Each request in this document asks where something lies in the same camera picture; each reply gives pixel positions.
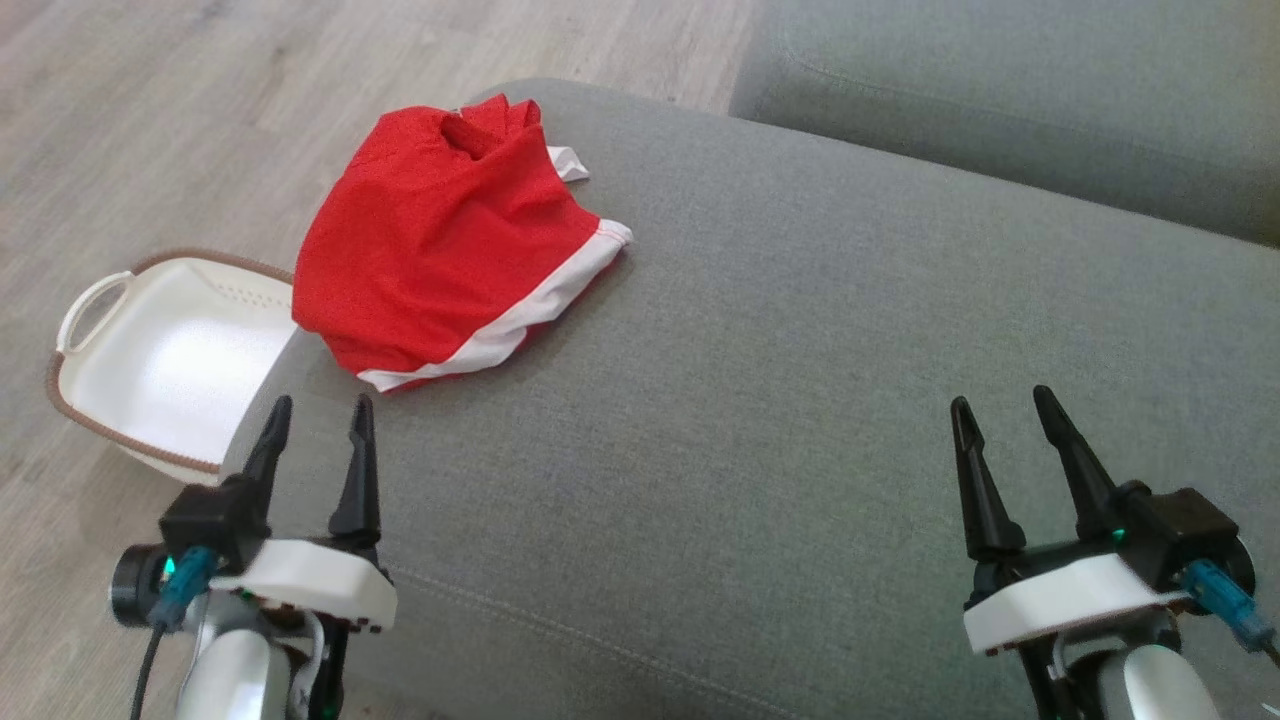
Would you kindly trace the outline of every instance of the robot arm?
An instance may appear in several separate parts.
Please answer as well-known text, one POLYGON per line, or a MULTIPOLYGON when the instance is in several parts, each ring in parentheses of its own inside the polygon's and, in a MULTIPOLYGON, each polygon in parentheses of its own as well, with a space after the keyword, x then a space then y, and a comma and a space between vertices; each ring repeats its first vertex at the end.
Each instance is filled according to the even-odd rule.
POLYGON ((969 402, 951 404, 965 544, 978 564, 964 616, 974 652, 1016 651, 1043 720, 1217 717, 1179 655, 1178 612, 1221 616, 1247 651, 1280 665, 1275 628, 1253 612, 1239 528, 1190 488, 1117 488, 1053 392, 1039 386, 1034 400, 1076 511, 1075 541, 1034 548, 1005 510, 969 402), (1116 648, 1066 661, 1071 646, 1097 639, 1116 648))
POLYGON ((116 564, 120 624, 197 638, 179 720, 332 720, 349 635, 394 625, 396 588, 378 564, 372 404, 364 395, 356 404, 347 480, 323 538, 271 538, 266 524, 291 415, 283 396, 244 470, 216 488, 184 488, 160 519, 164 543, 133 546, 116 564))

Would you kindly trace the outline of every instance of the red fabric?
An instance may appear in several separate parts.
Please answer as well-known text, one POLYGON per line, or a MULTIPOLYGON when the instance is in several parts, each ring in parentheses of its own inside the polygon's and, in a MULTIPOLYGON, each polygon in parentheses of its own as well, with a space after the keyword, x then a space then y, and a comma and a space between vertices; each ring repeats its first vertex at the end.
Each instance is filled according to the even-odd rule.
POLYGON ((595 232, 547 155, 538 105, 383 115, 298 255, 293 319, 338 364, 442 363, 595 232))

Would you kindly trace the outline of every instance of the blue cable connector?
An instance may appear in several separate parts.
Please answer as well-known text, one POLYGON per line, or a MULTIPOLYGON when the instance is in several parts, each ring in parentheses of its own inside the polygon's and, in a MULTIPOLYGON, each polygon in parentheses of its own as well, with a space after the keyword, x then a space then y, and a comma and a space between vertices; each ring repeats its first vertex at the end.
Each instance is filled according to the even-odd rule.
POLYGON ((1240 647, 1275 652, 1276 628, 1257 612, 1257 603, 1217 565, 1197 560, 1183 574, 1183 589, 1204 610, 1221 618, 1240 647))
POLYGON ((160 588, 160 601, 147 612, 147 623, 164 633, 182 628, 187 606, 209 589, 209 580, 218 571, 218 553, 207 547, 192 547, 182 555, 173 574, 160 588))

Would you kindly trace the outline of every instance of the gray sofa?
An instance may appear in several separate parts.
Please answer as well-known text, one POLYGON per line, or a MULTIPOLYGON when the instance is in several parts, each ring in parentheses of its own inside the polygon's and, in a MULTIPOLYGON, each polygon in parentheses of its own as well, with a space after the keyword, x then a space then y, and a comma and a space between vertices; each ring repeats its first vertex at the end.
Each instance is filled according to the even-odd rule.
MULTIPOLYGON (((635 245, 494 370, 376 397, 394 630, 348 673, 458 720, 1025 719, 975 657, 947 406, 966 395, 1033 543, 1073 515, 1030 391, 1117 478, 1193 484, 1280 610, 1280 252, 846 142, 557 81, 548 138, 635 245)), ((367 386, 300 333, 278 534, 324 527, 367 386)), ((1280 674, 1211 620, 1226 717, 1280 674)))
POLYGON ((765 5, 736 117, 1280 245, 1280 1, 765 5))

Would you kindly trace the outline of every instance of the laundry basket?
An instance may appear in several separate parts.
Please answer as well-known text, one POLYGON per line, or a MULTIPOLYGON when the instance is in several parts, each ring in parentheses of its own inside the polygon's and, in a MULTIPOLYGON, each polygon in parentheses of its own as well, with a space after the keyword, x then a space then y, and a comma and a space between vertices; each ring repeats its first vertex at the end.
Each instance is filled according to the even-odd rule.
POLYGON ((63 319, 49 398, 147 465, 216 484, 232 434, 297 328, 292 282, 201 250, 102 278, 63 319))

